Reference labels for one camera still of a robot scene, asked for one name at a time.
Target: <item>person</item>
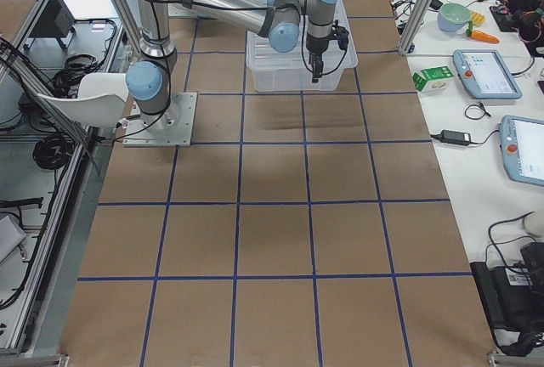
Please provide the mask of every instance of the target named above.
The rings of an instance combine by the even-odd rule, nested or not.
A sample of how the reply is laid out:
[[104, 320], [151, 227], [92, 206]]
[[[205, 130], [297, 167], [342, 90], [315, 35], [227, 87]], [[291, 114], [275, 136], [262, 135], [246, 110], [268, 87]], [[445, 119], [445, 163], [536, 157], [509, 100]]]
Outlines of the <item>person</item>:
[[508, 10], [518, 20], [517, 28], [521, 40], [532, 55], [544, 57], [544, 0], [503, 0]]

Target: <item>plastic storage box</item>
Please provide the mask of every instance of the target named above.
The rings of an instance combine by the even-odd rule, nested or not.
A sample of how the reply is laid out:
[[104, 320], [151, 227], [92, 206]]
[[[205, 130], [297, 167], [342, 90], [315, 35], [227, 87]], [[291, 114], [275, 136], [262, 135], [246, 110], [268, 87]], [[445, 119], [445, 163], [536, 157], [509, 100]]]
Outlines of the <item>plastic storage box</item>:
[[[348, 52], [338, 70], [328, 76], [323, 76], [317, 83], [312, 83], [312, 74], [304, 67], [301, 55], [302, 21], [300, 23], [298, 44], [289, 53], [277, 53], [270, 47], [268, 38], [259, 37], [255, 33], [248, 32], [246, 62], [252, 72], [255, 89], [262, 92], [308, 89], [331, 91], [336, 89], [343, 71], [357, 65], [357, 53], [355, 52], [351, 30], [348, 25], [348, 16], [342, 0], [337, 1], [335, 20], [338, 20], [338, 24], [344, 26], [350, 32]], [[306, 48], [304, 49], [304, 56], [306, 62], [308, 62], [309, 54]], [[338, 48], [336, 41], [331, 41], [329, 49], [323, 53], [325, 65], [323, 72], [327, 73], [333, 70], [342, 59], [342, 56], [343, 50]]]

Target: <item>metal mounting plate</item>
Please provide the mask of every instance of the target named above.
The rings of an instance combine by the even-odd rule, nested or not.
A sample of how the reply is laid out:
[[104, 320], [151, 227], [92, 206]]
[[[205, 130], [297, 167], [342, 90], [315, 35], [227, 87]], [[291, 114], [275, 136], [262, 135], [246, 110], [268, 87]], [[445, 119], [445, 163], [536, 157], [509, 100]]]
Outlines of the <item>metal mounting plate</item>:
[[[144, 123], [138, 119], [129, 121], [126, 133], [136, 133], [125, 139], [123, 144], [127, 147], [156, 147], [156, 146], [190, 146], [195, 120], [197, 93], [176, 93], [172, 95], [171, 107], [178, 108], [178, 121], [161, 131], [151, 133], [144, 130]], [[134, 103], [132, 115], [139, 114], [139, 107]]]

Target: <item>white table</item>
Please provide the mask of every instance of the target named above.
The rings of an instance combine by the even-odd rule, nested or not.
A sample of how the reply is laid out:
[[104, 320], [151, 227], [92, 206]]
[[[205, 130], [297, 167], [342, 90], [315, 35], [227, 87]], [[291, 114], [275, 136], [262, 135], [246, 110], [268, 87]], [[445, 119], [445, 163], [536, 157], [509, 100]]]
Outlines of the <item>white table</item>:
[[[448, 65], [455, 71], [451, 57], [409, 57], [412, 72], [422, 68]], [[522, 71], [529, 57], [505, 58], [510, 71]], [[474, 142], [482, 142], [498, 128], [504, 115], [524, 116], [544, 120], [544, 93], [536, 85], [544, 69], [544, 59], [516, 79], [523, 97], [514, 104], [490, 105], [484, 101], [492, 117], [468, 120], [463, 111], [477, 102], [456, 79], [444, 90], [419, 93], [429, 132], [450, 129], [471, 133]], [[453, 211], [462, 235], [469, 261], [482, 261], [489, 244], [487, 228], [495, 221], [517, 217], [525, 212], [544, 208], [544, 188], [510, 180], [502, 166], [500, 139], [494, 134], [481, 146], [455, 146], [434, 142], [434, 150], [451, 199]], [[524, 234], [520, 223], [508, 224], [494, 230], [496, 240], [510, 240]], [[502, 246], [506, 258], [520, 258], [519, 242]], [[497, 264], [497, 255], [490, 255], [490, 265]]]

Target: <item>grid floor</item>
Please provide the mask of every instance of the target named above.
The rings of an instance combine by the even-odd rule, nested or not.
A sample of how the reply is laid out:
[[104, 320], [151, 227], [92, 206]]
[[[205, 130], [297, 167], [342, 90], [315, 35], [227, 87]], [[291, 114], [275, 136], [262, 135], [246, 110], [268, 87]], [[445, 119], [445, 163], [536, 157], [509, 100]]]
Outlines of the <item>grid floor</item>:
[[487, 365], [388, 0], [343, 1], [359, 64], [331, 93], [256, 93], [243, 31], [173, 20], [194, 143], [113, 150], [71, 365]]

